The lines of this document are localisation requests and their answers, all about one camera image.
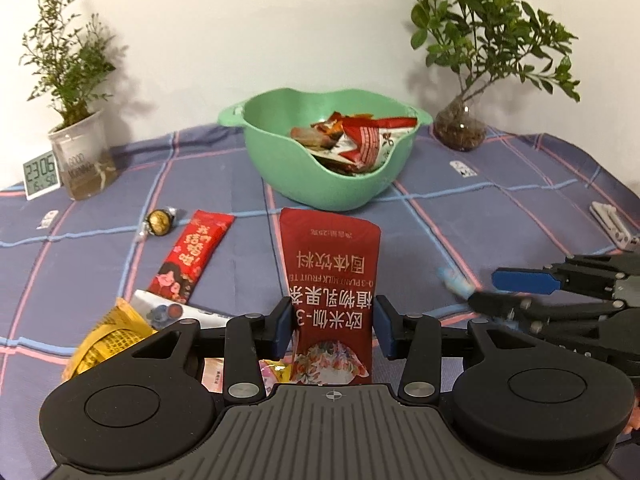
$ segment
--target gray textured plate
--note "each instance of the gray textured plate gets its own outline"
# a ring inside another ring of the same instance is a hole
[[[502,468],[460,444],[436,409],[403,406],[385,385],[375,384],[280,386],[261,404],[229,409],[202,446],[167,466],[108,476],[62,466],[47,477],[102,479],[616,480],[616,476],[604,466],[564,476]]]

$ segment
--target blue gripper pad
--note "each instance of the blue gripper pad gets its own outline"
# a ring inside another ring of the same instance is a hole
[[[380,302],[374,298],[373,304],[373,330],[376,333],[382,355],[387,359],[395,359],[398,352],[396,340],[391,329],[391,319],[382,308]]]
[[[276,337],[273,341],[274,354],[280,359],[284,357],[291,342],[293,307],[289,304],[276,321]]]
[[[505,292],[551,294],[560,290],[561,283],[548,272],[524,270],[496,270],[491,275],[494,287]]]

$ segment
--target digital clock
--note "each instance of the digital clock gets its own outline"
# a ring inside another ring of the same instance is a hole
[[[32,158],[22,165],[24,191],[27,200],[60,188],[58,162],[52,151]]]

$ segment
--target gold chocolate candy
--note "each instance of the gold chocolate candy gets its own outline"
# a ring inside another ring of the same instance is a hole
[[[149,232],[155,236],[164,236],[171,230],[174,218],[164,209],[156,209],[146,217]]]

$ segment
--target red drink sachet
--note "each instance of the red drink sachet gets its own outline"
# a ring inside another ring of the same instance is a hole
[[[198,209],[147,290],[167,300],[186,304],[213,251],[234,219],[232,215]]]
[[[380,228],[349,216],[284,208],[280,231],[296,315],[291,382],[371,382]]]

